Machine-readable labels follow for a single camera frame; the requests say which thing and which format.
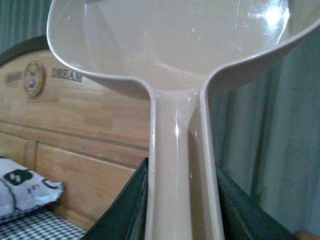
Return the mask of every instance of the checkered bedsheet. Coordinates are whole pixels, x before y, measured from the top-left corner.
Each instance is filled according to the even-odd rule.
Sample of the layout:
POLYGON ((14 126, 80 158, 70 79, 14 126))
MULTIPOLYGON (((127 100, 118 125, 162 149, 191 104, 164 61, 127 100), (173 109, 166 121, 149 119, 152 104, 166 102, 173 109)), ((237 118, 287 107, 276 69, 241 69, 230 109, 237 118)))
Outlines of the checkered bedsheet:
POLYGON ((0 225, 0 240, 79 240, 85 233, 43 208, 0 225))

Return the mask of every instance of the wooden headboard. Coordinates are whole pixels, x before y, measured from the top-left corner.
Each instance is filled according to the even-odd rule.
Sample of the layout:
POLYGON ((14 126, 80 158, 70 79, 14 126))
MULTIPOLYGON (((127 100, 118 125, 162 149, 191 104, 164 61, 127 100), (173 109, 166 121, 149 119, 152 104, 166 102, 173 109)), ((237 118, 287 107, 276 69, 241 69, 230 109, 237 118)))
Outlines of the wooden headboard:
POLYGON ((0 56, 0 156, 62 181, 55 211, 77 226, 88 230, 109 208, 148 156, 149 135, 149 101, 71 72, 44 36, 0 56), (43 69, 39 93, 31 87, 41 84, 30 82, 30 72, 39 77, 32 61, 43 69))

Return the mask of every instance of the wooden bed frame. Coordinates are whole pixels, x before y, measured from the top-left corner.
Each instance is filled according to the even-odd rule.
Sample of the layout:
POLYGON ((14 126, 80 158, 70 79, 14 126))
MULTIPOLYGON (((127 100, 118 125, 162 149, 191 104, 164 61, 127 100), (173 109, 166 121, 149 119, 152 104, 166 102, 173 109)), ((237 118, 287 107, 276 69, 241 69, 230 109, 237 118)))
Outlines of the wooden bed frame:
POLYGON ((0 156, 62 181, 54 211, 90 229, 148 156, 150 102, 76 76, 54 58, 45 36, 3 53, 0 78, 0 156), (45 75, 36 96, 25 89, 30 61, 45 75))

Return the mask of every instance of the round emblem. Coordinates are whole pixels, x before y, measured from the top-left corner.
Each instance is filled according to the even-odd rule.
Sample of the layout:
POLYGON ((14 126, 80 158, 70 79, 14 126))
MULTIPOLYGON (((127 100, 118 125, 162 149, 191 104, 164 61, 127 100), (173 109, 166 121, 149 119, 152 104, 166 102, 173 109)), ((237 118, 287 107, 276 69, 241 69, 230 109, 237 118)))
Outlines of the round emblem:
POLYGON ((45 82, 44 68, 38 61, 31 61, 24 70, 24 89, 29 96, 40 93, 45 82))

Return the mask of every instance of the bed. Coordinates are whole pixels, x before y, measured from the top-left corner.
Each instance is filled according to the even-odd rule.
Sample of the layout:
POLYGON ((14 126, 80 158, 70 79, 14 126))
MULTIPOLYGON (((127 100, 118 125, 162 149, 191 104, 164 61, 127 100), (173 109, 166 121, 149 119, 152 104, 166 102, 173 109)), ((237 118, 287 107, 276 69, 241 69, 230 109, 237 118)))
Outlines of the bed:
POLYGON ((39 208, 0 226, 2 240, 78 240, 86 231, 62 217, 39 208))
MULTIPOLYGON (((45 36, 3 53, 0 78, 0 156, 65 186, 57 202, 22 220, 31 226, 54 218, 74 226, 80 238, 148 156, 150 102, 68 70, 49 51, 45 36)), ((14 227, 5 226, 0 232, 8 235, 14 227)))

